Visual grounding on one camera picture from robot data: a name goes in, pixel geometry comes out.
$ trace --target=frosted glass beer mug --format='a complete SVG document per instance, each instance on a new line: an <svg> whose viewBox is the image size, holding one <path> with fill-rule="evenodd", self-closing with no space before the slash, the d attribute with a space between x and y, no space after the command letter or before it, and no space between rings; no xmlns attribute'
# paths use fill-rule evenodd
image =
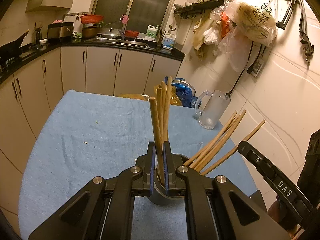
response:
<svg viewBox="0 0 320 240"><path fill-rule="evenodd" d="M199 104L205 96L209 96L210 99L201 113L199 110ZM199 96L195 107L196 115L199 117L199 124L203 128L212 130L224 111L227 109L230 102L230 97L219 90L215 90L213 93L209 92L208 90L204 91Z"/></svg>

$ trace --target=table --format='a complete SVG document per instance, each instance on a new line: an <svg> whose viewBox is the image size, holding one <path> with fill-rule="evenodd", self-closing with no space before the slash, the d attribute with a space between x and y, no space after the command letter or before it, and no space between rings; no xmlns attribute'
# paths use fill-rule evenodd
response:
<svg viewBox="0 0 320 240"><path fill-rule="evenodd" d="M194 109L170 106L169 140L173 153L194 155L222 125L202 128ZM43 127L28 160L19 199L21 237L52 215L95 176L111 178L135 164L153 141L149 102L68 91ZM211 165L234 143L229 139ZM225 175L245 194L257 187L239 153L208 174ZM132 240L187 239L184 201L157 206L136 197Z"/></svg>

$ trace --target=pot lid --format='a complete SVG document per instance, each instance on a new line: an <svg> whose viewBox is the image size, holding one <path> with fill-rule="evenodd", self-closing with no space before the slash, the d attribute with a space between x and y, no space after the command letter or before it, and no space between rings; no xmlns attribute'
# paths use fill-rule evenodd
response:
<svg viewBox="0 0 320 240"><path fill-rule="evenodd" d="M113 39L120 36L119 29L115 29L111 24L107 24L101 29L101 35L103 35L104 38Z"/></svg>

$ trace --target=white cabinet door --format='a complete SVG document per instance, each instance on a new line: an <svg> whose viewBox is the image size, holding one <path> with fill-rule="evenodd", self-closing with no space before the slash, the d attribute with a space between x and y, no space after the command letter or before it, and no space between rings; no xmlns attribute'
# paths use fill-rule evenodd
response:
<svg viewBox="0 0 320 240"><path fill-rule="evenodd" d="M88 47L87 93L113 96L119 49Z"/></svg>
<svg viewBox="0 0 320 240"><path fill-rule="evenodd" d="M41 57L17 70L13 76L23 112L33 134L38 137L51 114L45 92Z"/></svg>
<svg viewBox="0 0 320 240"><path fill-rule="evenodd" d="M166 76L172 76L172 79L174 79L177 76L180 64L181 62L178 60L154 55L144 93L151 97L156 96L154 86L160 85Z"/></svg>
<svg viewBox="0 0 320 240"><path fill-rule="evenodd" d="M115 96L143 94L150 69L152 54L120 50L116 72Z"/></svg>
<svg viewBox="0 0 320 240"><path fill-rule="evenodd" d="M61 75L63 94L73 89L78 92L85 90L85 64L87 47L61 47Z"/></svg>
<svg viewBox="0 0 320 240"><path fill-rule="evenodd" d="M19 171L24 172L36 138L23 113L18 94L11 75L0 85L0 149Z"/></svg>
<svg viewBox="0 0 320 240"><path fill-rule="evenodd" d="M57 48L42 55L44 85L51 111L53 111L63 97L60 51L61 49Z"/></svg>

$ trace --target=yellow plastic bag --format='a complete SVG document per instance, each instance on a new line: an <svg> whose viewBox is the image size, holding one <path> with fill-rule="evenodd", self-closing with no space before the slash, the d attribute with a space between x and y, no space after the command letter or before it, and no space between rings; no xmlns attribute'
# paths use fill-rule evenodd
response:
<svg viewBox="0 0 320 240"><path fill-rule="evenodd" d="M155 94L157 94L157 88L161 88L161 85L153 87ZM171 98L170 98L170 105L175 105L175 106L182 106L182 103L178 96L176 95L176 87L171 86Z"/></svg>

